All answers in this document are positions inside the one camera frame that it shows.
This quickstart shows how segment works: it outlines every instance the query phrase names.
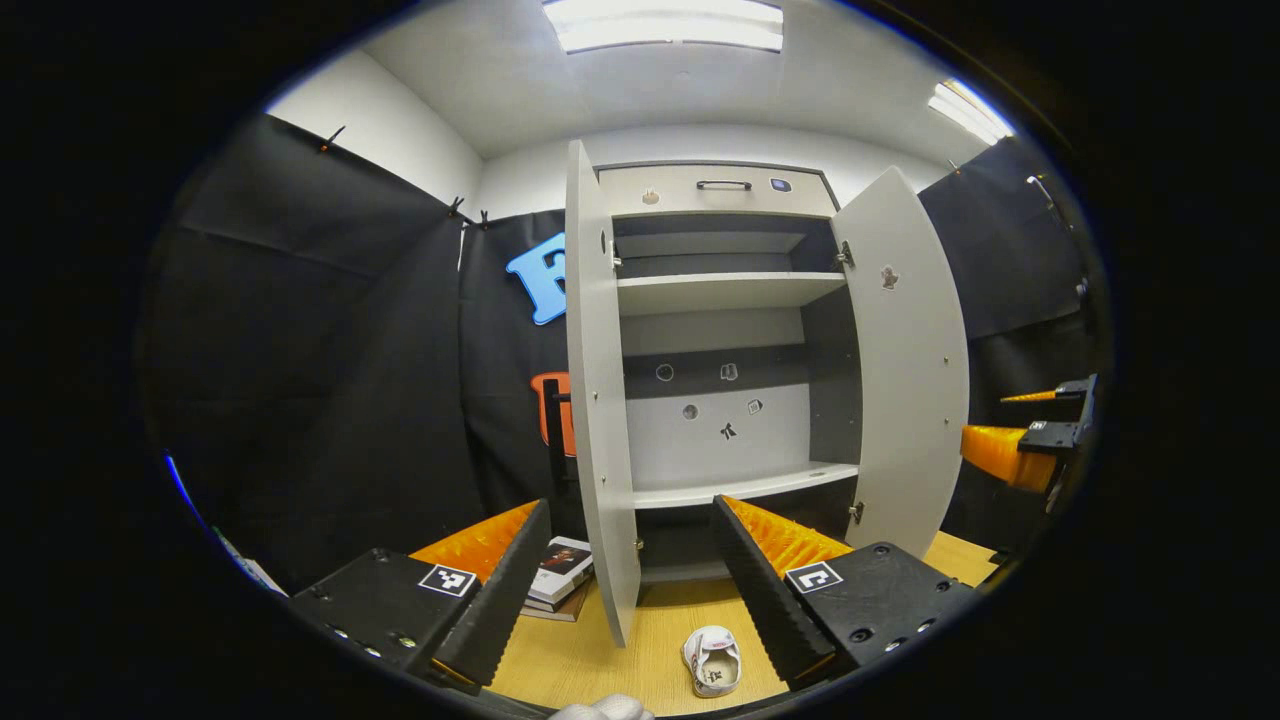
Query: ceiling light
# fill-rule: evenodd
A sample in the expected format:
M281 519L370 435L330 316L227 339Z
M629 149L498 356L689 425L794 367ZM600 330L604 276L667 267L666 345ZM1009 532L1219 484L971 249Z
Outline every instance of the ceiling light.
M991 105L987 105L972 90L957 79L948 79L933 88L929 108L942 113L952 122L975 135L987 145L1010 137L1014 131Z
M677 41L782 50L782 9L755 0L556 0L543 10L566 53Z

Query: cabinet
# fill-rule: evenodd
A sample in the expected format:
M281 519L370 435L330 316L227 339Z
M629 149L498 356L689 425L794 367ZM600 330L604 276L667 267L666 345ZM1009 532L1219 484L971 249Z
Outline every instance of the cabinet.
M946 256L901 172L837 211L812 170L596 170L575 141L567 184L570 392L614 642L641 583L723 574L717 493L923 556L969 370Z

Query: shoe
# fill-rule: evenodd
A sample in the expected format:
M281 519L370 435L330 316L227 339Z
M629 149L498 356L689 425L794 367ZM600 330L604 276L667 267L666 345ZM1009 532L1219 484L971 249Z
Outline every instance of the shoe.
M728 694L742 679L742 655L727 628L698 628L685 641L681 657L694 675L694 692L700 697Z

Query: book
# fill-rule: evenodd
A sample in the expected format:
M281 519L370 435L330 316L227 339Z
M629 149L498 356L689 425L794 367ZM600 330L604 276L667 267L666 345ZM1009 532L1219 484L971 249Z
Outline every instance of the book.
M532 607L554 612L559 602L595 571L591 560L590 544L559 536L552 538L538 564L525 605L534 602Z
M527 615L530 618L543 618L547 620L576 623L577 616L581 615L582 612L582 603L586 602L586 585L588 583L582 583L581 585L579 585L576 591L568 593L564 601L561 602L558 610L547 611L547 610L539 610L536 607L525 606L520 609L520 614Z

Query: ceiling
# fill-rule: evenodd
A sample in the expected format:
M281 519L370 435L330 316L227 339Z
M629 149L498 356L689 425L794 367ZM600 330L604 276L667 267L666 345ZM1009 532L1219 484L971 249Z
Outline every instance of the ceiling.
M369 42L481 158L637 126L760 124L938 164L986 145L925 102L947 70L833 0L782 0L782 53L637 45L566 55L539 0L456 0Z

